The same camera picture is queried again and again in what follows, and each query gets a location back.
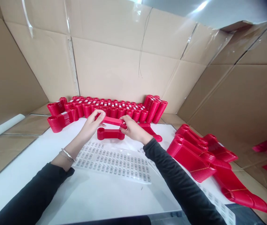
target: white table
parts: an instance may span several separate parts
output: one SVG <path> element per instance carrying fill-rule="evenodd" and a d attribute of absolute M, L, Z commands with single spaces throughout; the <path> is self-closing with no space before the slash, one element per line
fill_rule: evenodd
<path fill-rule="evenodd" d="M 0 210 L 78 134 L 85 121 L 85 118 L 80 118 L 56 134 L 48 129 L 0 173 Z M 167 149 L 175 129 L 166 124 L 151 124 L 151 127 L 162 136 L 160 144 Z M 91 140 L 133 151 L 143 146 L 128 137 L 122 141 L 99 141 L 94 134 Z M 201 185 L 224 204 L 230 203 L 213 178 Z M 181 210 L 179 204 L 157 173 L 152 174 L 151 184 L 142 184 L 77 169 L 58 189 L 38 224 L 77 223 L 178 210 Z"/>

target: stack of red hangers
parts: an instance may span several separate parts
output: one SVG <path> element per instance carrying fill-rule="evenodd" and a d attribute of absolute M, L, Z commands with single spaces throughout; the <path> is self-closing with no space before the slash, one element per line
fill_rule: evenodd
<path fill-rule="evenodd" d="M 47 105 L 52 115 L 48 118 L 48 122 L 53 132 L 57 133 L 73 121 L 81 117 L 88 118 L 95 109 L 101 109 L 105 111 L 106 116 L 111 118 L 119 119 L 124 115 L 129 115 L 137 123 L 158 123 L 168 103 L 161 100 L 159 96 L 152 95 L 146 97 L 145 103 L 147 103 L 147 108 L 142 103 L 136 104 L 116 99 L 74 96 L 70 102 L 67 102 L 67 99 L 62 97 L 59 101 Z"/>
<path fill-rule="evenodd" d="M 183 165 L 197 182 L 214 176 L 221 192 L 230 201 L 267 213 L 267 203 L 251 193 L 236 177 L 229 162 L 238 157 L 221 145 L 215 136 L 199 137 L 187 124 L 175 133 L 167 152 Z"/>
<path fill-rule="evenodd" d="M 127 129 L 127 126 L 124 120 L 121 120 L 121 119 L 115 119 L 115 118 L 105 116 L 101 123 L 108 123 L 108 124 L 120 126 L 124 129 Z M 119 140 L 123 140 L 125 138 L 125 134 L 123 134 L 120 129 L 104 129 L 103 127 L 98 128 L 97 139 L 103 140 L 107 138 L 118 138 Z"/>

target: finger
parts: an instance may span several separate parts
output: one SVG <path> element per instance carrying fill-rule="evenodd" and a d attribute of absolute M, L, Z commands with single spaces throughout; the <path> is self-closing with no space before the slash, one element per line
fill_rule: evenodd
<path fill-rule="evenodd" d="M 132 120 L 132 118 L 130 118 L 129 115 L 122 116 L 122 117 L 120 117 L 120 119 L 124 120 L 125 122 Z"/>
<path fill-rule="evenodd" d="M 129 130 L 125 130 L 124 128 L 120 128 L 120 130 L 121 130 L 121 132 L 123 133 L 123 134 L 125 134 L 125 135 L 128 135 L 128 133 L 129 133 Z"/>
<path fill-rule="evenodd" d="M 100 112 L 98 112 L 98 113 L 101 113 L 99 116 L 98 116 L 98 118 L 95 120 L 95 122 L 94 123 L 96 123 L 98 126 L 101 124 L 101 122 L 104 120 L 104 117 L 105 117 L 105 112 L 104 111 L 102 111 L 102 110 L 100 110 L 99 109 L 99 111 Z"/>
<path fill-rule="evenodd" d="M 91 120 L 91 122 L 93 122 L 95 120 L 95 117 L 97 116 L 98 113 L 105 113 L 103 110 L 101 109 L 96 109 L 94 112 L 92 112 L 92 114 L 88 117 L 88 120 Z"/>

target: black sleeve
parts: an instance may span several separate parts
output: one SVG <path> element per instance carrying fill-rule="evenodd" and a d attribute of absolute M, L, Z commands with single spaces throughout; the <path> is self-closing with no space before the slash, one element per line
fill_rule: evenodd
<path fill-rule="evenodd" d="M 154 138 L 143 149 L 146 157 L 154 161 L 191 224 L 226 225 L 196 183 Z"/>
<path fill-rule="evenodd" d="M 36 224 L 59 186 L 73 173 L 73 168 L 65 172 L 47 163 L 0 211 L 0 224 Z"/>

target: cardboard box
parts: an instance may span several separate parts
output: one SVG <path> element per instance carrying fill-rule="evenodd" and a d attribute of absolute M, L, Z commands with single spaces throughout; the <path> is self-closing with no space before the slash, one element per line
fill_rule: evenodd
<path fill-rule="evenodd" d="M 0 0 L 0 7 L 52 102 L 79 94 L 142 102 L 151 93 L 176 113 L 231 37 L 131 1 L 28 0 L 24 9 L 21 0 Z"/>
<path fill-rule="evenodd" d="M 25 58 L 0 19 L 0 124 L 28 114 L 48 99 Z"/>
<path fill-rule="evenodd" d="M 178 116 L 202 135 L 214 134 L 236 163 L 267 188 L 267 22 L 238 29 L 209 65 Z"/>

